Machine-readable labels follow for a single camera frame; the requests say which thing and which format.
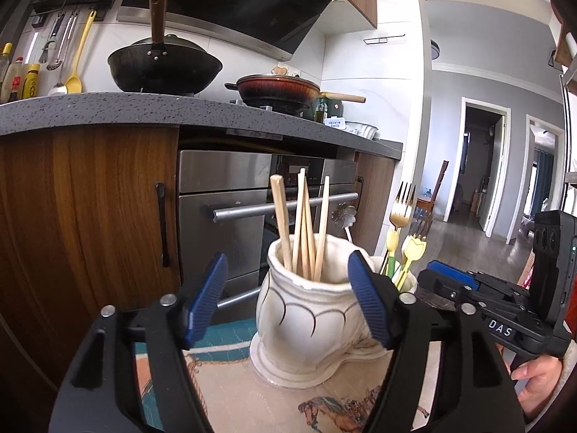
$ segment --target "bottle with yellow cap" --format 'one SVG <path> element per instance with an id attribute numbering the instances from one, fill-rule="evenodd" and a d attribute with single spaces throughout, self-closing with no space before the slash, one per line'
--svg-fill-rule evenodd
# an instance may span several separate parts
<path id="1" fill-rule="evenodd" d="M 36 96 L 36 81 L 38 80 L 38 71 L 40 70 L 40 63 L 31 63 L 28 65 L 28 72 L 24 78 L 24 86 L 22 86 L 22 98 L 28 99 Z"/>
<path id="2" fill-rule="evenodd" d="M 10 51 L 12 50 L 12 43 L 8 42 L 4 46 L 4 50 L 0 55 L 0 89 L 2 89 L 2 82 L 6 77 L 6 72 L 10 66 Z"/>

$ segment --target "gray speckled countertop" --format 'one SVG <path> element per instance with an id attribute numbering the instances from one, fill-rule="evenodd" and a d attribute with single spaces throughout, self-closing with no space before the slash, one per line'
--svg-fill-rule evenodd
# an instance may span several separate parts
<path id="1" fill-rule="evenodd" d="M 320 141 L 401 158 L 402 143 L 366 138 L 290 115 L 193 97 L 139 93 L 83 93 L 0 105 L 0 135 L 37 128 L 101 123 L 149 123 L 238 128 Z"/>

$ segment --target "sleeve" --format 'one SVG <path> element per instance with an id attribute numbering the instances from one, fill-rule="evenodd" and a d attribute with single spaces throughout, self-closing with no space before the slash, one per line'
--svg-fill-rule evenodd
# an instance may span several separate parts
<path id="1" fill-rule="evenodd" d="M 561 377 L 559 377 L 559 382 L 553 391 L 553 395 L 551 395 L 551 399 L 547 402 L 547 405 L 543 409 L 543 411 L 537 416 L 535 420 L 525 426 L 525 431 L 530 431 L 531 428 L 539 421 L 539 419 L 543 416 L 543 414 L 547 411 L 553 401 L 557 398 L 563 386 L 569 379 L 570 374 L 575 368 L 575 364 L 577 364 L 577 344 L 574 341 L 571 341 L 569 344 L 569 348 L 567 349 L 565 356 L 563 357 L 563 370 L 561 371 Z"/>

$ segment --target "black wall shelf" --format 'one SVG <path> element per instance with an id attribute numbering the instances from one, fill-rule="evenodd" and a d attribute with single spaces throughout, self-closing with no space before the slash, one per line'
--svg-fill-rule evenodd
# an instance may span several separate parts
<path id="1" fill-rule="evenodd" d="M 114 0 L 34 0 L 32 16 L 61 11 L 68 6 L 88 5 L 96 9 L 95 21 L 103 21 L 107 11 L 112 7 Z"/>

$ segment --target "wooden chopstick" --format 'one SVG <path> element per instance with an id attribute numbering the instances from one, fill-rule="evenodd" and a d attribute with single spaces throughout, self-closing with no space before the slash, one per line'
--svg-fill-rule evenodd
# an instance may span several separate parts
<path id="1" fill-rule="evenodd" d="M 272 189 L 272 199 L 275 202 L 276 225 L 281 237 L 281 248 L 283 251 L 283 265 L 288 271 L 292 271 L 289 239 L 289 211 L 287 209 L 287 198 L 285 195 L 285 183 L 281 175 L 275 174 L 270 177 L 270 188 Z"/>
<path id="2" fill-rule="evenodd" d="M 296 196 L 296 215 L 294 222 L 294 240 L 292 241 L 292 271 L 298 269 L 298 251 L 301 250 L 302 196 L 304 193 L 305 169 L 298 173 L 298 195 Z"/>
<path id="3" fill-rule="evenodd" d="M 310 278 L 314 276 L 314 263 L 316 262 L 316 247 L 314 245 L 314 232 L 313 232 L 313 219 L 310 214 L 310 202 L 309 202 L 309 189 L 307 186 L 307 178 L 305 177 L 305 193 L 304 193 L 304 205 L 305 209 L 305 222 L 307 225 L 307 241 L 309 250 L 309 265 L 310 265 Z"/>
<path id="4" fill-rule="evenodd" d="M 301 220 L 301 254 L 302 254 L 302 277 L 306 278 L 307 280 L 310 280 L 312 274 L 310 273 L 307 217 L 304 207 L 302 209 L 302 220 Z"/>
<path id="5" fill-rule="evenodd" d="M 314 263 L 313 280 L 315 282 L 321 281 L 322 260 L 324 259 L 325 240 L 327 238 L 329 188 L 330 179 L 329 176 L 326 176 L 324 182 L 324 190 L 322 191 L 321 223 L 318 227 L 317 257 L 316 262 Z"/>

